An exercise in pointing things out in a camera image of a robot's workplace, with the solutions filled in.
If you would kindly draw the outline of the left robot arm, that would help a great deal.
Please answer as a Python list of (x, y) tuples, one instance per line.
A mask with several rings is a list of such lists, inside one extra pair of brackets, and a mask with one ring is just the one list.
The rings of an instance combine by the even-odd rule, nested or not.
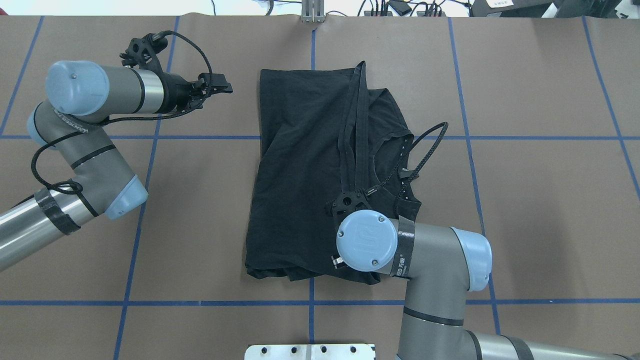
[(147, 201), (142, 181), (116, 148), (105, 126), (183, 116), (210, 96), (230, 94), (226, 76), (197, 80), (149, 67), (58, 61), (46, 75), (46, 100), (27, 120), (40, 145), (30, 168), (42, 188), (1, 215), (4, 271), (94, 218), (115, 220)]

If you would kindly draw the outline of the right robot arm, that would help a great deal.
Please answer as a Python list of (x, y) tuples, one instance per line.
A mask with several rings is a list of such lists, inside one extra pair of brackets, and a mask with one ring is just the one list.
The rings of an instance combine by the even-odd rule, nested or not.
[(407, 281), (398, 360), (624, 360), (465, 328), (467, 294), (484, 290), (493, 254), (482, 234), (389, 218), (372, 209), (338, 219), (336, 268)]

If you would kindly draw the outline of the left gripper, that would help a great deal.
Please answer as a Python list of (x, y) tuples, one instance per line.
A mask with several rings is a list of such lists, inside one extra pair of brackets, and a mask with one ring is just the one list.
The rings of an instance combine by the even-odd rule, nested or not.
[(234, 92), (226, 76), (219, 73), (201, 73), (198, 80), (187, 81), (180, 75), (163, 72), (161, 83), (163, 86), (162, 114), (180, 114), (203, 109), (203, 104), (209, 96)]

